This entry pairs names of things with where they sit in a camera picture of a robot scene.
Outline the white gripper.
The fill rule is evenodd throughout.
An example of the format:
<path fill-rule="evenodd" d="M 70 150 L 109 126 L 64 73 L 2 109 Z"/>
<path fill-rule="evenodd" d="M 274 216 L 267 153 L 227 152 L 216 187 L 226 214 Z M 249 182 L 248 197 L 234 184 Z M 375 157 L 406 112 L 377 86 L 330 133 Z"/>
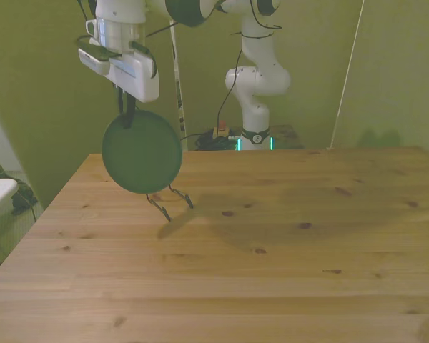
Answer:
<path fill-rule="evenodd" d="M 151 57 L 134 52 L 110 59 L 108 80 L 118 86 L 119 114 L 124 113 L 123 90 L 127 92 L 124 128 L 130 129 L 134 121 L 136 99 L 152 102 L 159 97 L 159 73 Z"/>

